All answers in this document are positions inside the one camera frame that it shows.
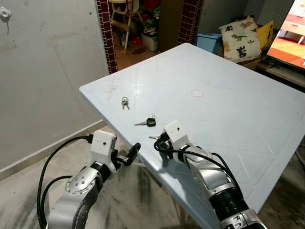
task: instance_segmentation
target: blue plastic bin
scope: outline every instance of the blue plastic bin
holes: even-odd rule
[[[197,47],[217,54],[222,44],[222,36],[217,33],[199,33]]]

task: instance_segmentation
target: black cable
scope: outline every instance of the black cable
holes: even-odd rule
[[[45,171],[47,169],[48,163],[50,162],[50,160],[54,157],[54,155],[60,151],[63,147],[65,147],[67,144],[74,142],[76,140],[79,139],[86,139],[89,143],[92,143],[92,138],[93,135],[87,135],[87,136],[79,136],[79,137],[74,137],[69,139],[68,141],[64,142],[63,144],[61,144],[47,159],[47,161],[45,162],[43,168],[42,168],[42,172],[41,172],[41,176],[39,179],[39,184],[38,184],[38,191],[37,191],[37,200],[36,200],[36,208],[37,208],[37,218],[38,218],[38,222],[39,222],[39,226],[41,229],[45,229],[47,226],[47,223],[43,221],[43,219],[41,218],[41,189],[42,189],[42,183],[43,183],[43,177],[45,174]]]
[[[244,198],[244,197],[243,197],[243,193],[242,193],[242,191],[241,191],[241,189],[240,189],[240,187],[239,187],[239,185],[238,185],[238,183],[237,183],[237,181],[236,181],[236,179],[235,179],[233,173],[231,172],[229,166],[226,164],[226,162],[224,161],[224,159],[223,159],[219,154],[217,154],[217,153],[212,153],[212,155],[215,155],[216,157],[218,157],[218,158],[221,160],[221,162],[223,163],[223,165],[221,165],[221,164],[218,163],[217,161],[215,161],[215,160],[213,160],[213,159],[211,159],[211,158],[209,158],[209,157],[207,157],[207,156],[204,156],[204,155],[201,155],[201,154],[198,154],[198,153],[195,153],[195,152],[191,152],[191,151],[187,151],[187,150],[180,150],[180,149],[164,149],[164,148],[162,149],[162,148],[160,148],[160,146],[159,146],[159,143],[160,143],[160,142],[161,142],[160,140],[157,140],[157,141],[153,144],[153,147],[155,148],[155,150],[157,150],[157,151],[159,151],[159,152],[164,152],[164,153],[183,153],[183,154],[190,154],[190,155],[194,155],[194,156],[201,157],[201,158],[203,158],[203,159],[205,159],[205,160],[207,160],[207,161],[210,161],[210,162],[212,162],[213,164],[219,166],[222,170],[224,170],[224,171],[230,176],[230,178],[231,178],[232,181],[234,182],[234,184],[235,184],[235,186],[236,186],[238,192],[240,193],[241,197]]]
[[[50,189],[50,187],[58,180],[62,180],[62,179],[67,179],[67,178],[71,178],[72,176],[61,176],[61,177],[57,177],[55,178],[54,180],[52,180],[45,188],[43,194],[42,194],[42,197],[41,197],[41,219],[44,221],[45,224],[47,224],[47,220],[46,220],[46,217],[45,217],[45,213],[44,213],[44,202],[45,202],[45,198],[47,196],[47,193]]]

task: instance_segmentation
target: white wall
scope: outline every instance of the white wall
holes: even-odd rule
[[[98,121],[79,87],[108,74],[94,0],[1,6],[0,169]]]
[[[255,22],[266,24],[274,21],[274,28],[280,29],[294,0],[249,0],[245,14],[254,14]]]
[[[220,33],[219,27],[243,15],[248,0],[205,0],[201,10],[198,33]]]

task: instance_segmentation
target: car key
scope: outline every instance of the car key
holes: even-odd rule
[[[136,123],[134,125],[146,125],[148,127],[156,126],[156,116],[153,115],[151,118],[146,119],[146,122]]]

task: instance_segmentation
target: silver key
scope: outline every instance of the silver key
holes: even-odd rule
[[[148,138],[152,138],[152,139],[158,140],[160,138],[160,136],[148,136]]]
[[[125,110],[125,107],[127,107],[127,109],[129,110],[129,100],[127,97],[122,97],[122,109]]]
[[[141,123],[136,123],[134,125],[147,125],[147,123],[146,122],[141,122]]]

